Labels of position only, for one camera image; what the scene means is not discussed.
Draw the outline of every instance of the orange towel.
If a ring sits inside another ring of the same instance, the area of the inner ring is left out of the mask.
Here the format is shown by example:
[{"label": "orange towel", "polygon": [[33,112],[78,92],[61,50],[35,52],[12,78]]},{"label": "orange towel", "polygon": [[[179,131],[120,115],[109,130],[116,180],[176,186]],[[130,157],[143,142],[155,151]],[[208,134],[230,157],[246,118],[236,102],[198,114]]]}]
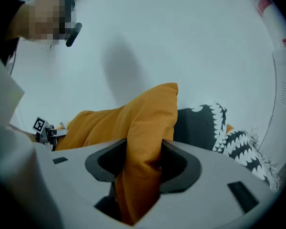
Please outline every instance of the orange towel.
[{"label": "orange towel", "polygon": [[83,111],[68,125],[56,150],[126,138],[123,170],[115,181],[122,222],[135,224],[159,198],[162,139],[172,140],[177,121],[176,83],[159,85],[118,109]]}]

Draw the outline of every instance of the black and white patterned cloth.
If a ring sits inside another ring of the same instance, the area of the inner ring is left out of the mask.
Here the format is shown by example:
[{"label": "black and white patterned cloth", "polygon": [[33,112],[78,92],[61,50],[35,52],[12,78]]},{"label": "black and white patterned cloth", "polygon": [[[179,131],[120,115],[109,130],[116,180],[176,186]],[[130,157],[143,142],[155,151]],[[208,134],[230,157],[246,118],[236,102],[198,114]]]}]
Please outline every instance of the black and white patterned cloth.
[{"label": "black and white patterned cloth", "polygon": [[246,133],[232,130],[226,134],[226,111],[218,103],[178,110],[174,141],[226,155],[269,184],[263,162]]}]

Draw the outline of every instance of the person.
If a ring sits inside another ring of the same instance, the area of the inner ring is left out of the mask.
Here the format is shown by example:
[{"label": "person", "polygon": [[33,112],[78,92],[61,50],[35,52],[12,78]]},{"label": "person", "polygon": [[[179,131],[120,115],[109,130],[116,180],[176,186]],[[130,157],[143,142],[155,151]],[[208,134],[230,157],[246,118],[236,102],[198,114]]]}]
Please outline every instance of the person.
[{"label": "person", "polygon": [[31,42],[64,39],[70,28],[74,0],[9,1],[0,8],[0,59],[6,66],[18,45],[19,38]]}]

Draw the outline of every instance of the patterned fabric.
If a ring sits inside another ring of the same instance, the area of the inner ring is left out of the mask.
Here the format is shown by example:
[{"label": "patterned fabric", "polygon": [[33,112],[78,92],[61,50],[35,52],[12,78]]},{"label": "patterned fabric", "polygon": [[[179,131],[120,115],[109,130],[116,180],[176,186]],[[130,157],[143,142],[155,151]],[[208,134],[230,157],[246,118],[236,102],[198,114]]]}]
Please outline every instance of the patterned fabric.
[{"label": "patterned fabric", "polygon": [[226,109],[218,103],[178,110],[174,141],[212,150],[234,159],[269,184],[265,168],[242,131],[226,134]]}]

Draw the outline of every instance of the white wall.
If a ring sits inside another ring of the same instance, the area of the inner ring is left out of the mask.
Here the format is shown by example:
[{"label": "white wall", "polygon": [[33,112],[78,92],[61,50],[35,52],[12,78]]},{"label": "white wall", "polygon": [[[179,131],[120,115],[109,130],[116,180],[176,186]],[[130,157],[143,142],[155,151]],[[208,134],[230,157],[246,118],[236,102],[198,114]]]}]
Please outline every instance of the white wall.
[{"label": "white wall", "polygon": [[26,127],[36,115],[58,125],[177,82],[179,108],[217,101],[231,125],[257,128],[263,139],[275,97],[273,45],[250,0],[77,0],[76,9],[83,28],[72,47],[18,49]]}]

